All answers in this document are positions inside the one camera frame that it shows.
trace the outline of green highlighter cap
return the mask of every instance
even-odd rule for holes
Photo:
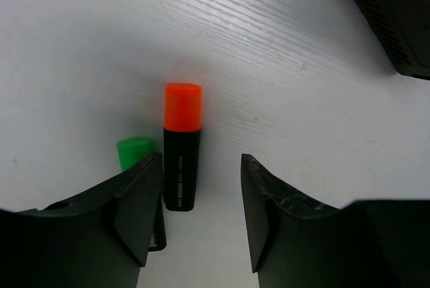
[[[116,143],[121,169],[129,169],[154,151],[150,138],[129,138]]]

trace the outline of marker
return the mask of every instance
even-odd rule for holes
[[[164,197],[171,211],[190,211],[196,197],[200,130],[200,85],[169,83],[165,95]]]
[[[134,166],[154,151],[154,145],[150,138],[124,139],[116,143],[116,148],[123,171]],[[160,251],[166,247],[166,231],[161,197],[155,212],[154,228],[150,238],[149,251]]]

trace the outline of white wooden table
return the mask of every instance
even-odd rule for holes
[[[122,138],[160,148],[167,81],[206,90],[198,194],[139,287],[257,287],[243,152],[336,207],[430,196],[430,82],[394,72],[352,0],[0,0],[0,206],[104,181]]]

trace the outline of black highlighter body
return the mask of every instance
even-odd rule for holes
[[[164,198],[170,211],[190,211],[194,207],[199,147],[200,131],[164,129]]]

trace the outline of table surface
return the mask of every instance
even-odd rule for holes
[[[0,206],[44,208],[162,144],[163,87],[205,87],[196,207],[139,287],[257,287],[241,153],[336,207],[430,196],[430,82],[394,72],[352,0],[0,0]]]

